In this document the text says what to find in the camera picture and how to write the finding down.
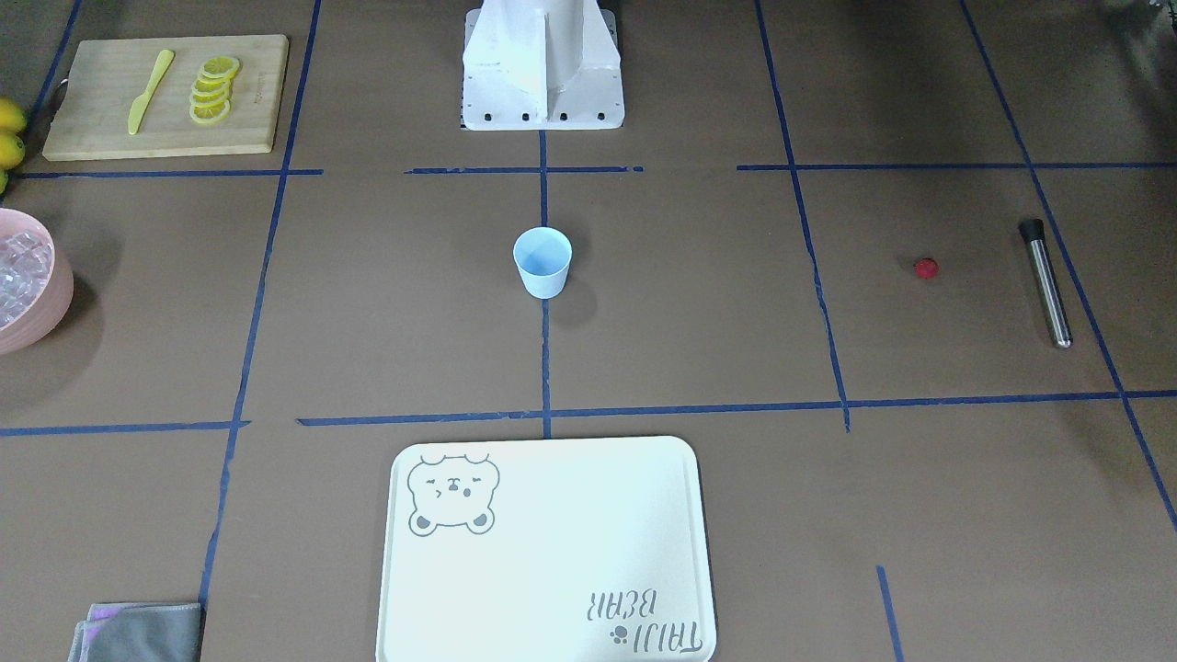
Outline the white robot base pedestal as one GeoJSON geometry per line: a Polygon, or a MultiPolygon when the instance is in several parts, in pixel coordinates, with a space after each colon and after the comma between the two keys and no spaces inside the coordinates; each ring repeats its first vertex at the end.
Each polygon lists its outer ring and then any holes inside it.
{"type": "Polygon", "coordinates": [[[463,130],[623,126],[616,14],[597,1],[484,1],[463,37],[463,130]]]}

